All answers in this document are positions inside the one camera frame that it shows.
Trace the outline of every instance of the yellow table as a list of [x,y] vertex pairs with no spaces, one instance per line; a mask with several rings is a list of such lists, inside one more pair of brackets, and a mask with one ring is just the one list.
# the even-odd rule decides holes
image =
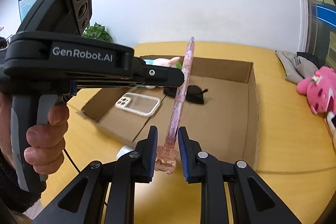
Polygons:
[[[140,55],[183,55],[185,42],[136,46]],[[304,224],[314,223],[336,190],[336,154],[323,119],[311,113],[306,98],[284,80],[284,69],[274,51],[229,43],[197,42],[195,56],[249,61],[259,99],[258,174]],[[77,112],[99,89],[81,90],[68,103],[67,150],[83,169],[92,160],[115,160],[122,147]],[[48,204],[76,175],[66,159],[49,176],[42,203]],[[199,223],[200,186],[184,182],[180,169],[171,175],[155,173],[149,185],[135,191],[135,223]]]

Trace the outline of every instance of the folded clothing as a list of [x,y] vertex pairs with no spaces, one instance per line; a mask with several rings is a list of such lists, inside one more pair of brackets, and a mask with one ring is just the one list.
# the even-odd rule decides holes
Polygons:
[[298,84],[304,78],[312,77],[318,70],[312,62],[293,52],[276,51],[276,54],[285,69],[285,80],[294,84]]
[[294,57],[294,67],[303,78],[312,77],[318,71],[312,62],[302,56]]
[[292,61],[290,61],[290,59],[294,60],[296,54],[286,51],[276,51],[276,54],[285,69],[285,80],[292,82],[294,84],[297,84],[300,81],[302,81],[303,77],[296,71]]

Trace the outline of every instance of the human hand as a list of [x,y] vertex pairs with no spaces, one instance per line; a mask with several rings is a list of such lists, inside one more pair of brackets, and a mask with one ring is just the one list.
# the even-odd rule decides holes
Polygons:
[[[26,138],[31,147],[26,148],[25,160],[43,175],[55,173],[64,161],[64,134],[68,130],[69,109],[57,105],[48,112],[49,124],[38,124],[28,129]],[[5,159],[14,167],[11,147],[11,97],[0,93],[0,149]]]

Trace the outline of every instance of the phone case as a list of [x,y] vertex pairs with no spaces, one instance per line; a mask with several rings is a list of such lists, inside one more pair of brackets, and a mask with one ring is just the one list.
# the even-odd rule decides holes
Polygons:
[[116,102],[115,107],[143,117],[150,117],[160,103],[161,100],[157,97],[128,92]]

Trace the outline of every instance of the green leaves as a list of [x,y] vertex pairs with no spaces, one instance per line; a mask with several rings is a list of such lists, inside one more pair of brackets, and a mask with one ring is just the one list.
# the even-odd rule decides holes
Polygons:
[[180,61],[177,61],[177,62],[175,63],[175,66],[176,66],[177,69],[182,69],[182,64],[181,64]]
[[113,42],[112,37],[105,30],[105,26],[97,24],[97,22],[95,22],[93,26],[90,26],[90,24],[88,24],[83,33],[83,37],[93,38],[111,43]]

